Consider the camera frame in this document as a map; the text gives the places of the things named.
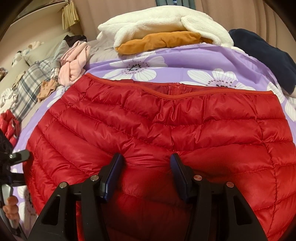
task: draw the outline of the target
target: metal screw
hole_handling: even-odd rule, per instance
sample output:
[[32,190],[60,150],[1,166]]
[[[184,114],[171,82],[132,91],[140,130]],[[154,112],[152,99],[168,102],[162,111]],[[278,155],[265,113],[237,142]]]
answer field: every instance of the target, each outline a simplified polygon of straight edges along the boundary
[[200,176],[200,175],[195,175],[193,178],[196,181],[201,181],[202,180],[202,176]]
[[62,182],[62,183],[60,183],[60,188],[65,188],[66,186],[67,186],[67,183],[66,182]]
[[96,181],[96,180],[98,180],[99,179],[99,176],[98,175],[93,175],[93,176],[91,176],[91,180],[94,182],[94,181]]
[[226,183],[226,186],[229,187],[229,188],[233,188],[234,187],[234,184],[232,182],[227,182]]

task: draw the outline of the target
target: finger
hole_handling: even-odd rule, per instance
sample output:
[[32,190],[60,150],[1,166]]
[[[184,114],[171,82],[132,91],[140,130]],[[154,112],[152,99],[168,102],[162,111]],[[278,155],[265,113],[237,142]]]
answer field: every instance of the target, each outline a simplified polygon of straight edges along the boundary
[[3,207],[3,211],[6,214],[16,214],[16,213],[18,213],[18,206],[17,205],[14,205],[14,206],[4,206]]
[[20,222],[20,216],[18,213],[16,214],[6,214],[6,217],[10,220],[16,220],[17,222]]
[[7,205],[14,206],[18,203],[18,199],[16,196],[11,196],[7,198]]

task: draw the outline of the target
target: quilted fabric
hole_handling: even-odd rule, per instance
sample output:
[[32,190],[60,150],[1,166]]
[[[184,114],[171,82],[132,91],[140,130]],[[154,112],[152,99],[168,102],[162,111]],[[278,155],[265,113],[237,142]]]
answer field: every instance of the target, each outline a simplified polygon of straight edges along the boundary
[[2,146],[8,153],[12,153],[20,135],[20,123],[10,110],[0,114],[0,129],[6,138],[2,138]]
[[272,92],[88,74],[48,110],[27,148],[33,157],[24,173],[37,213],[59,183],[83,182],[114,153],[124,155],[117,190],[102,206],[111,241],[184,240],[191,207],[177,195],[172,153],[211,182],[234,182],[269,241],[296,213],[295,145]]

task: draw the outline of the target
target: white flower print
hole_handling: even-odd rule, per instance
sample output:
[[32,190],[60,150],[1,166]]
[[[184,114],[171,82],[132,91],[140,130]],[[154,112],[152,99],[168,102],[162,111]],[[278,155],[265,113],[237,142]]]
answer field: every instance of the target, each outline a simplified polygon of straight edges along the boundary
[[25,200],[19,204],[19,214],[20,219],[23,222],[23,228],[25,230],[31,230],[37,219],[37,214],[33,208],[31,195],[27,189],[27,186],[17,187],[17,193],[20,198]]
[[278,83],[276,83],[276,86],[275,86],[273,83],[269,82],[266,90],[267,91],[271,90],[278,97],[280,103],[284,102],[285,96],[284,96],[283,91]]
[[122,61],[110,63],[110,66],[117,69],[105,74],[103,78],[110,80],[132,79],[137,81],[150,81],[155,79],[156,71],[153,69],[160,69],[167,67],[162,56],[156,56],[147,60],[151,55],[155,55],[155,51],[145,52]]
[[48,103],[47,108],[51,107],[55,102],[57,102],[62,97],[64,92],[65,88],[57,90],[54,99]]
[[[228,87],[243,90],[255,90],[253,87],[240,83],[234,72],[224,72],[222,69],[214,69],[212,75],[202,70],[188,70],[187,74],[191,79],[201,86]],[[192,82],[180,82],[182,84],[192,84]]]
[[285,112],[290,117],[290,119],[294,122],[296,122],[296,109],[295,109],[296,105],[295,104],[296,104],[296,99],[292,97],[288,97],[288,101],[285,105]]

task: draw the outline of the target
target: tassel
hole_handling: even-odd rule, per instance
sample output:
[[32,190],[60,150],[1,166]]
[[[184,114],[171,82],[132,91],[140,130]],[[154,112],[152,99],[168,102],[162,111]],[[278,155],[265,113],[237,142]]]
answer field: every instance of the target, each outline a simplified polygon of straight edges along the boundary
[[76,11],[76,7],[72,0],[63,7],[62,10],[62,25],[63,30],[79,22],[79,17]]

